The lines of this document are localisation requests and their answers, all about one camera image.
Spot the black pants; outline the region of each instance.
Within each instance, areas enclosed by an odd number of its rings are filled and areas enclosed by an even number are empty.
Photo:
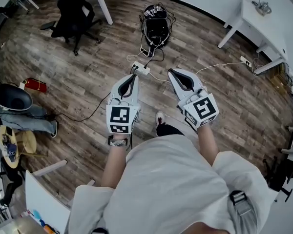
[[[166,136],[166,135],[183,135],[182,132],[180,132],[177,128],[171,126],[171,125],[166,125],[166,124],[160,124],[156,128],[156,134],[158,137],[160,136]]]
[[[8,184],[4,193],[4,197],[1,200],[3,204],[9,205],[11,203],[12,195],[16,188],[22,185],[23,179],[20,175],[18,175],[18,169],[11,168],[9,165],[5,162],[4,158],[1,158],[1,164],[3,166],[3,169],[12,183]]]

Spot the hand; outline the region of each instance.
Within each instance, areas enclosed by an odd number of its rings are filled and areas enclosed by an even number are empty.
[[[123,140],[126,139],[127,135],[115,134],[113,135],[113,139]]]

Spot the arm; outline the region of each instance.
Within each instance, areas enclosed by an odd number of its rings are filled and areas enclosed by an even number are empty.
[[[114,139],[125,139],[125,135],[114,135]],[[126,167],[126,148],[112,146],[103,172],[101,187],[115,189]]]
[[[205,124],[198,128],[197,133],[199,137],[201,155],[212,166],[219,151],[209,124]]]

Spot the white t-shirt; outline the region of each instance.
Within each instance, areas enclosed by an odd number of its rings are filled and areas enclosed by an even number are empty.
[[[157,137],[127,155],[115,190],[76,189],[69,234],[99,227],[109,234],[180,234],[196,222],[235,234],[227,184],[251,199],[261,230],[270,210],[269,189],[255,166],[222,152],[211,167],[186,137]]]

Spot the wristwatch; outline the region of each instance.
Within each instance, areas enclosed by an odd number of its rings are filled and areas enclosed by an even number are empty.
[[[126,146],[128,144],[128,139],[113,139],[113,135],[108,137],[107,144],[109,146]]]

